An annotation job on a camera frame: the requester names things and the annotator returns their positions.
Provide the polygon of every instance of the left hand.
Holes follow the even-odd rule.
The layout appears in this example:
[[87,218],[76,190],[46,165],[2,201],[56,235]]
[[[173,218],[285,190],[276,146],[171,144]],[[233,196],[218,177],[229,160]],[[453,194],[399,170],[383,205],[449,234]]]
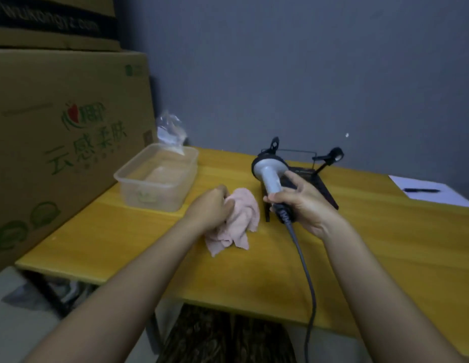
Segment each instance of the left hand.
[[224,203],[227,196],[229,192],[225,185],[207,190],[189,205],[184,219],[200,226],[203,233],[216,228],[230,216],[235,207],[234,200]]

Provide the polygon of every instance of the black pen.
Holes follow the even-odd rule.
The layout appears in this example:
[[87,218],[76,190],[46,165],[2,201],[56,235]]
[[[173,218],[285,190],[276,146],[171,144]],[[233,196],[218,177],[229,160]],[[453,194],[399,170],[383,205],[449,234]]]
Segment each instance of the black pen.
[[432,194],[437,194],[440,190],[432,189],[432,188],[405,188],[403,189],[404,192],[429,192]]

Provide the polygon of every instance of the cardboard box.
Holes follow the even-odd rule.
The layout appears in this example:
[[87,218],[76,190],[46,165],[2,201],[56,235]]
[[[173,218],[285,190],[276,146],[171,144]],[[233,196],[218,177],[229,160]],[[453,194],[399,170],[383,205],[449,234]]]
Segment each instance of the cardboard box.
[[112,0],[0,0],[0,46],[120,51]]
[[155,137],[146,55],[0,50],[0,270]]

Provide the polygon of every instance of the hand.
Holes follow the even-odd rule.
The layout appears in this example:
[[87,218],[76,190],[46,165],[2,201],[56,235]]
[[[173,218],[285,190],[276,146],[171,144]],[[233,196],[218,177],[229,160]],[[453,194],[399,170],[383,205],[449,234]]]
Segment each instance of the hand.
[[224,203],[227,196],[229,192],[225,185],[207,190],[188,207],[184,219],[200,226],[202,233],[216,228],[230,216],[235,207],[234,200]]
[[346,223],[318,189],[291,171],[286,171],[285,176],[297,189],[284,187],[281,192],[265,196],[263,201],[291,205],[300,224],[322,240],[326,240],[339,225]]

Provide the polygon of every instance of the gray wall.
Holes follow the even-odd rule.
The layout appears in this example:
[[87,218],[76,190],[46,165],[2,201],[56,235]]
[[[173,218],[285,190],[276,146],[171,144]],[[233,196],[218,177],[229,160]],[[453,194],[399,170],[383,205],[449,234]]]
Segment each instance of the gray wall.
[[183,120],[191,144],[255,154],[278,135],[281,148],[341,146],[341,166],[469,197],[469,0],[116,0],[116,9],[124,48],[149,55],[157,110]]

